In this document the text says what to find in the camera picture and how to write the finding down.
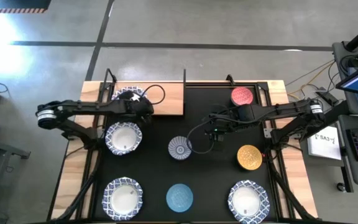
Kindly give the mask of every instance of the blue and white patterned bowl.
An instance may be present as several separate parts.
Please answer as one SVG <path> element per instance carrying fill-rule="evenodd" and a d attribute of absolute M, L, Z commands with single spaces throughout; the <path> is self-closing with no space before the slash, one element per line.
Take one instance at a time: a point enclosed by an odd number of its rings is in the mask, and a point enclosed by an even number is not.
<path fill-rule="evenodd" d="M 137 148 L 142 140 L 142 131 L 135 123 L 117 122 L 109 127 L 104 140 L 113 154 L 122 156 Z"/>
<path fill-rule="evenodd" d="M 121 93 L 124 93 L 124 92 L 126 92 L 128 90 L 130 90 L 130 91 L 132 91 L 134 93 L 137 93 L 140 96 L 143 94 L 143 89 L 141 87 L 139 87 L 139 86 L 127 86 L 127 87 L 123 87 L 120 90 L 116 91 L 115 94 L 112 95 L 111 99 L 114 100 Z"/>
<path fill-rule="evenodd" d="M 270 210 L 265 189 L 251 180 L 237 182 L 231 188 L 227 202 L 234 218 L 242 224 L 258 224 Z"/>
<path fill-rule="evenodd" d="M 136 180 L 121 177 L 104 189 L 102 207 L 114 221 L 130 220 L 142 207 L 143 190 Z"/>
<path fill-rule="evenodd" d="M 177 160 L 184 160 L 190 156 L 191 150 L 186 143 L 187 138 L 183 136 L 174 137 L 168 144 L 169 154 Z"/>

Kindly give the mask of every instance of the plate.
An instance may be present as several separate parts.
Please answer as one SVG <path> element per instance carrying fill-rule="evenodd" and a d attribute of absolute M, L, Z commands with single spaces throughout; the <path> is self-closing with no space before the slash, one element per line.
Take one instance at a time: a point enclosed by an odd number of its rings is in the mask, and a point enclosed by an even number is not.
<path fill-rule="evenodd" d="M 142 131 L 135 123 L 117 122 L 109 127 L 104 140 L 113 154 L 122 156 L 137 148 L 142 140 Z"/>
<path fill-rule="evenodd" d="M 169 188 L 166 200 L 174 212 L 185 212 L 193 204 L 193 192 L 185 184 L 175 184 Z"/>
<path fill-rule="evenodd" d="M 115 221 L 130 220 L 143 205 L 143 190 L 136 180 L 121 177 L 110 182 L 104 189 L 102 206 Z"/>
<path fill-rule="evenodd" d="M 237 182 L 231 188 L 227 202 L 234 218 L 242 224 L 258 224 L 270 210 L 265 189 L 251 180 Z"/>
<path fill-rule="evenodd" d="M 140 96 L 143 94 L 143 89 L 141 87 L 139 87 L 139 86 L 127 86 L 127 87 L 123 87 L 120 90 L 116 91 L 115 94 L 112 95 L 111 99 L 114 100 L 121 93 L 124 93 L 125 91 L 128 91 L 128 90 L 133 91 L 134 93 L 137 93 Z"/>
<path fill-rule="evenodd" d="M 254 95 L 246 87 L 237 87 L 231 91 L 231 101 L 236 105 L 251 104 L 254 100 Z"/>
<path fill-rule="evenodd" d="M 177 160 L 184 160 L 190 156 L 191 150 L 186 143 L 187 138 L 183 136 L 174 137 L 168 144 L 169 154 Z"/>
<path fill-rule="evenodd" d="M 244 169 L 256 170 L 262 164 L 262 154 L 255 146 L 241 146 L 237 151 L 237 161 Z"/>

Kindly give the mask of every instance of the floor stripe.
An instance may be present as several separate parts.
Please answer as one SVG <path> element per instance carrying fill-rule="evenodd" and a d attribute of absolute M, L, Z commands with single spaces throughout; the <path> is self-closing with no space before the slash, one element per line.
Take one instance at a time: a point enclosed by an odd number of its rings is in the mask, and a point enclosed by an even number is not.
<path fill-rule="evenodd" d="M 233 45 L 233 44 L 161 44 L 161 43 L 103 43 L 102 47 L 146 49 L 226 49 L 226 50 L 289 50 L 332 52 L 332 47 L 286 45 Z"/>
<path fill-rule="evenodd" d="M 91 81 L 92 80 L 94 68 L 96 66 L 96 62 L 98 61 L 100 48 L 101 48 L 101 46 L 103 44 L 102 42 L 103 42 L 104 34 L 106 33 L 107 24 L 109 22 L 110 11 L 112 10 L 113 2 L 114 2 L 114 0 L 109 0 L 109 2 L 107 4 L 106 12 L 104 12 L 102 25 L 100 27 L 100 31 L 99 31 L 98 39 L 97 39 L 97 42 L 96 42 L 96 46 L 95 46 L 95 48 L 93 50 L 93 54 L 92 54 L 92 57 L 91 57 L 91 62 L 89 63 L 88 71 L 86 72 L 85 81 Z"/>
<path fill-rule="evenodd" d="M 51 46 L 51 47 L 94 47 L 96 42 L 69 41 L 12 41 L 10 45 L 18 46 Z"/>

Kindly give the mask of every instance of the wooden board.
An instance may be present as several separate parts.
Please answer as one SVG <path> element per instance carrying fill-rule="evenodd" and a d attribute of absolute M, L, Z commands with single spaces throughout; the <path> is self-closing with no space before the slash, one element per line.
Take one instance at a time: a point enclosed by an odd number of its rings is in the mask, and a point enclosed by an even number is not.
<path fill-rule="evenodd" d="M 182 115 L 183 114 L 183 83 L 139 83 L 139 82 L 118 82 L 116 83 L 115 90 L 119 90 L 127 86 L 139 86 L 144 90 L 150 85 L 161 85 L 165 90 L 165 99 L 153 105 L 154 114 L 162 115 Z M 155 86 L 147 90 L 147 99 L 152 103 L 159 102 L 163 97 L 162 90 Z"/>
<path fill-rule="evenodd" d="M 174 114 L 182 114 L 183 107 L 177 106 L 172 108 L 176 103 L 182 101 L 183 102 L 183 84 L 179 81 L 167 81 L 170 83 L 170 86 L 164 88 L 167 93 L 167 98 L 171 99 L 171 102 L 167 102 L 167 104 L 161 103 L 161 107 L 158 108 L 156 105 L 155 111 L 159 114 L 164 113 L 174 113 Z M 225 82 L 225 81 L 188 81 L 188 82 Z M 239 80 L 237 82 L 267 82 L 269 87 L 270 99 L 272 104 L 276 103 L 288 103 L 287 92 L 285 90 L 285 85 L 282 80 Z M 163 82 L 122 82 L 116 85 L 116 89 L 125 86 L 140 86 L 142 88 L 147 88 L 154 83 L 161 84 Z M 83 101 L 96 101 L 99 92 L 100 82 L 84 82 L 83 89 L 81 92 L 81 100 Z M 158 92 L 159 89 L 155 88 L 152 91 L 151 88 L 150 95 L 149 91 L 147 92 L 148 98 L 151 102 L 160 100 L 161 93 Z M 83 126 L 91 126 L 93 122 L 92 116 L 77 116 L 75 119 L 76 122 L 79 122 Z M 285 126 L 291 119 L 279 119 L 277 120 L 277 127 L 281 128 Z M 78 143 L 79 140 L 72 141 L 68 145 L 68 152 L 77 149 L 81 146 Z M 299 147 L 298 141 L 291 141 L 290 144 Z M 316 207 L 314 205 L 313 195 L 311 193 L 308 176 L 306 173 L 306 167 L 303 162 L 302 153 L 296 149 L 292 149 L 290 147 L 283 149 L 283 157 L 285 163 L 285 169 L 287 172 L 288 182 L 291 188 L 291 191 L 295 194 L 297 199 L 300 201 L 302 206 L 306 208 L 306 210 L 317 217 Z M 78 193 L 81 185 L 81 179 L 83 175 L 83 170 L 85 166 L 86 159 L 86 151 L 81 150 L 75 154 L 72 154 L 65 161 L 62 170 L 62 176 L 60 178 L 60 183 L 58 187 L 57 197 L 55 199 L 55 204 L 52 211 L 52 218 L 57 218 L 60 214 L 64 212 L 67 206 L 71 203 L 71 201 L 75 198 Z M 285 196 L 282 191 L 280 191 L 280 202 L 282 204 L 283 213 L 285 217 L 288 216 L 287 206 L 285 204 Z M 89 202 L 86 200 L 85 208 L 88 208 Z M 83 217 L 86 217 L 87 210 L 83 211 Z"/>

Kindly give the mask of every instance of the wooden table frame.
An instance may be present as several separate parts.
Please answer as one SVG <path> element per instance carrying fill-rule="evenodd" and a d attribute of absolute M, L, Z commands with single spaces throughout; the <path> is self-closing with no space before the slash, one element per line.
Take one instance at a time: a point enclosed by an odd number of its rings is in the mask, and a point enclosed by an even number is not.
<path fill-rule="evenodd" d="M 228 82 L 228 81 L 186 81 L 186 83 L 191 82 L 209 82 L 209 83 L 221 83 L 221 82 Z M 257 82 L 265 82 L 268 85 L 268 92 L 269 92 L 269 98 L 271 103 L 274 104 L 283 104 L 288 103 L 287 98 L 287 92 L 285 90 L 285 85 L 282 80 L 239 80 L 236 82 L 247 82 L 247 83 L 257 83 Z M 129 85 L 142 85 L 143 88 L 146 88 L 149 85 L 152 85 L 154 83 L 177 83 L 181 84 L 183 86 L 183 81 L 156 81 L 156 82 L 117 82 L 116 83 L 116 89 L 117 87 L 120 88 L 122 86 L 129 86 Z M 101 82 L 84 82 L 83 89 L 81 91 L 81 98 L 82 101 L 96 101 L 99 95 L 99 88 L 101 86 Z M 170 104 L 169 108 L 170 111 L 164 111 L 163 108 L 156 109 L 157 114 L 159 113 L 173 113 L 173 114 L 180 114 L 180 111 L 183 111 L 183 108 L 178 107 L 173 109 L 173 105 L 177 105 L 179 101 L 183 101 L 183 92 L 184 89 L 178 89 L 174 90 L 174 85 L 170 86 L 170 91 L 172 95 L 176 95 L 175 98 L 172 98 L 172 102 L 167 102 Z M 154 96 L 153 93 L 150 94 L 150 96 L 156 99 L 159 99 L 160 95 L 156 94 Z M 93 118 L 94 116 L 76 116 L 75 122 L 84 126 L 84 127 L 90 127 L 93 124 Z M 285 118 L 285 119 L 278 119 L 275 121 L 275 124 L 277 128 L 282 128 L 286 124 L 288 124 L 292 118 Z M 294 146 L 299 147 L 299 142 L 295 140 L 291 140 L 289 142 L 290 144 Z M 82 146 L 82 142 L 79 139 L 70 141 L 67 147 L 67 154 L 74 151 L 75 149 L 78 149 Z M 290 147 L 284 148 L 282 151 L 283 155 L 283 161 L 285 165 L 285 172 L 287 174 L 288 184 L 295 195 L 295 197 L 299 200 L 299 202 L 306 208 L 308 213 L 310 213 L 312 216 L 317 217 L 317 211 L 316 207 L 314 205 L 313 195 L 311 193 L 310 185 L 308 176 L 306 173 L 306 167 L 303 162 L 303 156 L 302 153 L 296 149 L 292 149 Z M 50 213 L 48 215 L 49 218 L 57 218 L 59 217 L 69 206 L 69 204 L 72 202 L 72 200 L 77 195 L 78 191 L 81 188 L 81 183 L 83 179 L 83 170 L 85 166 L 85 160 L 87 157 L 87 151 L 86 150 L 80 150 L 76 152 L 75 154 L 71 155 L 70 157 L 65 159 L 65 162 L 62 165 L 62 173 L 59 176 L 58 179 L 58 187 L 56 188 L 55 196 L 53 198 Z M 96 156 L 93 155 L 93 160 L 91 163 L 91 167 L 94 166 Z M 278 166 L 277 159 L 275 160 L 276 168 L 279 170 L 280 167 Z M 280 194 L 280 203 L 282 205 L 282 212 L 283 217 L 289 217 L 289 211 L 287 209 L 287 203 L 285 200 L 285 196 L 281 189 L 279 189 Z M 87 217 L 87 211 L 89 209 L 89 200 L 91 197 L 91 189 L 87 192 L 85 196 L 85 203 L 84 207 L 82 209 L 81 216 Z"/>

